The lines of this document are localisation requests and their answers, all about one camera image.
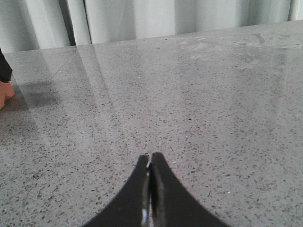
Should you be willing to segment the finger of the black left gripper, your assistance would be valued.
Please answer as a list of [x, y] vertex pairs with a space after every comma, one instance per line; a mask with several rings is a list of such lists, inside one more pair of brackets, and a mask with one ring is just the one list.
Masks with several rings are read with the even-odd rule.
[[2, 50], [0, 49], [0, 80], [1, 82], [8, 83], [11, 81], [12, 68], [5, 59]]

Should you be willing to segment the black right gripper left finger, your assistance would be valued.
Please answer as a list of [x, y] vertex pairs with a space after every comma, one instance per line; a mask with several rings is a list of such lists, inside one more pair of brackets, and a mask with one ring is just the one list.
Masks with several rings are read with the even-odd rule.
[[115, 198], [86, 227], [148, 227], [150, 201], [149, 158], [141, 155]]

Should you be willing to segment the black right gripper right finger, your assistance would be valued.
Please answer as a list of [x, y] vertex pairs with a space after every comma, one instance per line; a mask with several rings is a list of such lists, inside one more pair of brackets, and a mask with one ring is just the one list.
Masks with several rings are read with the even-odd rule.
[[155, 227], [227, 226], [190, 195], [159, 152], [151, 158], [151, 205]]

